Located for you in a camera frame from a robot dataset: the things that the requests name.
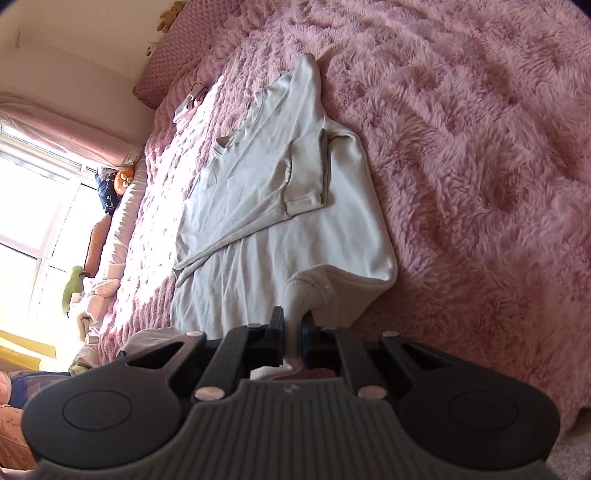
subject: metal screw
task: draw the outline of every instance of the metal screw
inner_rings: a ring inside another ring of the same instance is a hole
[[[388,396],[388,391],[378,385],[366,385],[357,391],[357,396],[367,400],[381,400]]]
[[[216,401],[226,396],[219,387],[201,387],[195,392],[195,398],[201,401]]]

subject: pink fluffy blanket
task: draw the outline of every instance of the pink fluffy blanket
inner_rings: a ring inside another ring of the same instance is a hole
[[[103,360],[168,325],[181,203],[213,139],[304,51],[364,141],[400,262],[355,329],[529,382],[569,429],[591,406],[591,22],[567,0],[246,0],[156,114]],[[175,135],[198,81],[212,89]]]

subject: teddy bear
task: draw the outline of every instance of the teddy bear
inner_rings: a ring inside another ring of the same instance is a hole
[[[162,21],[160,22],[160,25],[158,26],[158,28],[156,30],[163,31],[164,33],[167,33],[170,30],[170,26],[176,20],[176,18],[178,17],[178,14],[181,12],[181,10],[184,8],[184,6],[185,6],[184,2],[175,2],[173,4],[173,6],[170,8],[170,10],[168,10],[168,11],[164,12],[162,15],[160,15],[160,20],[162,20]]]

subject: gray carpet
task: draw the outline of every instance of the gray carpet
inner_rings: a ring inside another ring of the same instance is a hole
[[[591,410],[582,413],[567,437],[556,443],[548,464],[562,480],[591,480]]]

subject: stuffed animal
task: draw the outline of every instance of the stuffed animal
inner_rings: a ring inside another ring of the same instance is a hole
[[[184,6],[184,2],[175,2],[173,6],[170,8],[170,10],[160,15],[160,20],[162,21],[160,22],[160,25],[156,30],[158,30],[159,32],[163,31],[164,33],[167,33],[170,30],[170,26],[177,19],[178,14],[181,12]]]
[[[119,170],[113,180],[113,187],[117,195],[123,195],[125,189],[129,187],[129,184],[134,180],[134,169],[131,167]]]
[[[84,285],[82,280],[87,277],[88,274],[84,272],[84,267],[76,266],[72,268],[70,273],[70,280],[64,288],[64,294],[61,298],[61,309],[64,315],[68,315],[70,311],[70,300],[72,299],[73,293],[82,293],[84,291]]]

